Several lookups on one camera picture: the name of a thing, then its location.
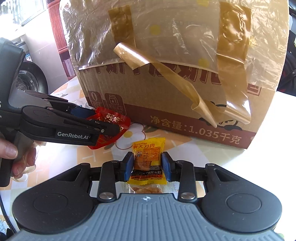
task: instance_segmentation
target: table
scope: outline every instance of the table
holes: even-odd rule
[[[66,98],[78,105],[86,104],[77,77],[61,86],[52,95]],[[134,141],[149,137],[165,137],[165,151],[174,160],[187,160],[200,167],[209,162],[216,163],[275,194],[283,206],[283,213],[275,231],[282,233],[285,240],[294,241],[295,104],[296,97],[276,92],[266,118],[247,150],[145,127],[140,123],[132,123],[129,130],[116,143],[98,150],[84,146],[47,143],[39,149],[37,168],[28,175],[28,179],[22,183],[11,181],[8,187],[0,189],[0,194],[7,214],[16,227],[11,205],[21,192],[82,162],[89,162],[92,167],[98,167],[105,161],[122,160],[131,150]],[[199,197],[205,194],[200,182],[197,182],[197,192]],[[96,196],[95,191],[91,191],[91,195]]]

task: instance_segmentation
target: washing machine door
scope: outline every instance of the washing machine door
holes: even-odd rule
[[[48,85],[44,73],[37,64],[29,61],[21,64],[16,87],[20,90],[32,90],[48,94]]]

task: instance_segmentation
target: metal screw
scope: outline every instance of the metal screw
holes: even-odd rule
[[[99,197],[103,200],[110,200],[114,197],[114,195],[110,192],[102,192],[100,193]]]
[[[195,195],[192,192],[183,192],[181,198],[185,200],[192,200],[195,198]]]

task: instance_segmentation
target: gray ribbed plate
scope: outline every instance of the gray ribbed plate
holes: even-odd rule
[[[100,204],[93,215],[70,231],[41,235],[21,231],[11,241],[282,241],[273,231],[233,234],[210,224],[195,205],[172,194],[121,194]]]

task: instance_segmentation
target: red snack packet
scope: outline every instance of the red snack packet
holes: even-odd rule
[[[109,123],[118,124],[120,126],[120,132],[118,135],[104,136],[100,135],[95,146],[89,146],[92,150],[99,149],[103,146],[107,146],[115,141],[117,141],[129,128],[131,125],[131,119],[125,115],[119,114],[113,110],[108,110],[104,107],[98,107],[96,109],[96,114],[87,118],[87,120],[99,120]]]

